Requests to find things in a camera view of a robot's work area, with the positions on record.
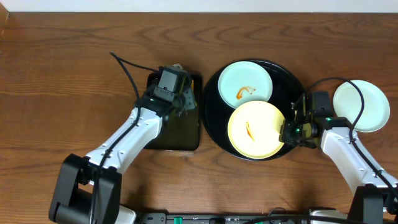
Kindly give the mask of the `yellow plate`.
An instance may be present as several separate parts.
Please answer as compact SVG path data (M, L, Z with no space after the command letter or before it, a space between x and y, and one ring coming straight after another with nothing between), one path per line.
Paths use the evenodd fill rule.
M228 121L228 138L241 155L250 159L265 159L276 154L284 115L265 101L250 101L239 106Z

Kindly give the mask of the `green and orange sponge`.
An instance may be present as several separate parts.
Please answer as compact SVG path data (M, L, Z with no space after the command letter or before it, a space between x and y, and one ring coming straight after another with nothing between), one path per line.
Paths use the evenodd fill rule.
M191 87L192 93L195 94L195 82L194 82L194 80L192 80L190 87Z

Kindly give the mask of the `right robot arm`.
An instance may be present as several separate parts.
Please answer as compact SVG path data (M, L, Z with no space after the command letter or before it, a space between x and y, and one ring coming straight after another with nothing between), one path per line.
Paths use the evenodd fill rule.
M292 110L295 118L282 123L279 140L318 148L334 162L354 195L347 220L384 223L385 213L396 216L397 179L367 151L351 122L333 115L328 92L303 94Z

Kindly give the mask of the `light blue plate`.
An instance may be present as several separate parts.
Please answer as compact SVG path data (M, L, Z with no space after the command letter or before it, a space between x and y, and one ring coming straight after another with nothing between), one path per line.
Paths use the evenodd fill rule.
M372 83L364 80L352 80L364 98L364 110L354 126L356 131L371 133L381 129L390 117L390 105L385 94ZM340 85L333 95L333 107L338 117L345 117L354 123L361 109L358 91L348 82Z
M218 78L218 93L230 107L236 109L249 101L269 101L273 83L260 65L239 61L228 65Z

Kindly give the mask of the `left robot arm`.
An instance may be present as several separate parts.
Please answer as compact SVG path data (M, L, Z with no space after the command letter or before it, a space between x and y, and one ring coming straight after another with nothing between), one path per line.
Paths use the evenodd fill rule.
M159 69L160 80L136 101L122 126L84 157L63 162L49 208L55 223L134 223L137 214L122 206L123 174L155 139L172 112L196 107L190 73L179 64Z

